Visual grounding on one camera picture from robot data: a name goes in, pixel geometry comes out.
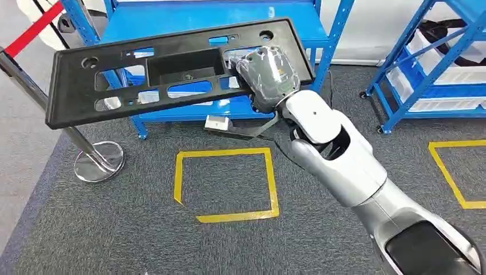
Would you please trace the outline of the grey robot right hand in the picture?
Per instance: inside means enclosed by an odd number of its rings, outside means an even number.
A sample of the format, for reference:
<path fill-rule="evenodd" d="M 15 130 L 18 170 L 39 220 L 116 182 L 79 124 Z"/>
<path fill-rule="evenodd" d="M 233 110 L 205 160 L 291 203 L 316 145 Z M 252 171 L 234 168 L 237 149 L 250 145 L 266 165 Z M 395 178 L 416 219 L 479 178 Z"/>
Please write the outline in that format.
<path fill-rule="evenodd" d="M 245 55 L 230 56 L 229 68 L 250 87 L 256 112 L 274 112 L 287 96 L 300 89 L 297 71 L 279 46 L 261 46 Z"/>

